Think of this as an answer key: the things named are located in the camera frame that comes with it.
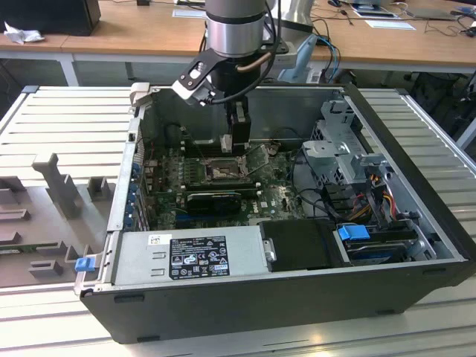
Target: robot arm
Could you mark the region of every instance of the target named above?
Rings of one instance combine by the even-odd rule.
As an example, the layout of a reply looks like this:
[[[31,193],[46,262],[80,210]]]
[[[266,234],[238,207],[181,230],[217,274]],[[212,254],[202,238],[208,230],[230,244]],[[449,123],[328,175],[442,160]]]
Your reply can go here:
[[[266,0],[207,0],[208,49],[174,82],[174,91],[190,104],[206,105],[240,100],[254,89],[270,72],[277,54],[288,50],[280,38],[281,1],[277,0],[274,26]],[[266,13],[271,41],[263,41]],[[215,98],[217,92],[223,98]]]
[[[314,36],[309,16],[312,0],[276,0],[273,11],[266,0],[206,0],[205,7],[208,49],[189,64],[172,88],[189,104],[225,104],[229,130],[220,138],[222,151],[242,155],[251,131],[245,95],[268,76],[275,60],[289,51],[282,30],[292,44],[306,43],[310,57],[315,44],[309,45],[309,37]],[[265,28],[271,32],[269,40],[263,40]],[[287,77],[295,77],[295,71]]]

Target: black plastic cover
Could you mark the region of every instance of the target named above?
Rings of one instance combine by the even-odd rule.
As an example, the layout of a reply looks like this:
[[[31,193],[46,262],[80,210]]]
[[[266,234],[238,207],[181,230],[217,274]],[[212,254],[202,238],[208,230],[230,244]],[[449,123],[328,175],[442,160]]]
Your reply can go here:
[[[273,242],[277,260],[271,271],[314,270],[342,266],[331,225],[316,219],[260,223],[263,239]]]

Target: white paper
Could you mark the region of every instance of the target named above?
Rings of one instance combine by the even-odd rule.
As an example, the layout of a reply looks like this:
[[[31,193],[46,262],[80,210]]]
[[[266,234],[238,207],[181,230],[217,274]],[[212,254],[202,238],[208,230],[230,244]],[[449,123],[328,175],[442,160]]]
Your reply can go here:
[[[390,28],[395,30],[416,30],[407,22],[365,20],[372,28]]]
[[[207,13],[199,10],[174,9],[172,17],[184,17],[188,19],[206,19]]]
[[[150,234],[148,245],[170,244],[172,234]]]
[[[25,42],[42,41],[45,37],[42,37],[41,33],[36,30],[20,30],[13,28],[5,22],[6,31],[3,34],[8,37],[11,42],[16,42],[23,45]]]

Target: black box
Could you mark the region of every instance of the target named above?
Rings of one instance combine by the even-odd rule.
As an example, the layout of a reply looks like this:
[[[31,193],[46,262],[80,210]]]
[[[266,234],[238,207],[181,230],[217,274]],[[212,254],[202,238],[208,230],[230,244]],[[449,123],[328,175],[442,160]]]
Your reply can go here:
[[[42,34],[89,36],[99,22],[98,0],[1,0],[0,20]]]

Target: laptop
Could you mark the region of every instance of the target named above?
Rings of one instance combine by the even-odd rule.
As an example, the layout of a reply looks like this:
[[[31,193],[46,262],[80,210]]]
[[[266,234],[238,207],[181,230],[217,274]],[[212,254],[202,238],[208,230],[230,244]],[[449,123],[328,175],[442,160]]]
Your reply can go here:
[[[408,7],[406,13],[411,17],[428,20],[456,20],[456,16],[440,9],[425,9],[420,7]]]

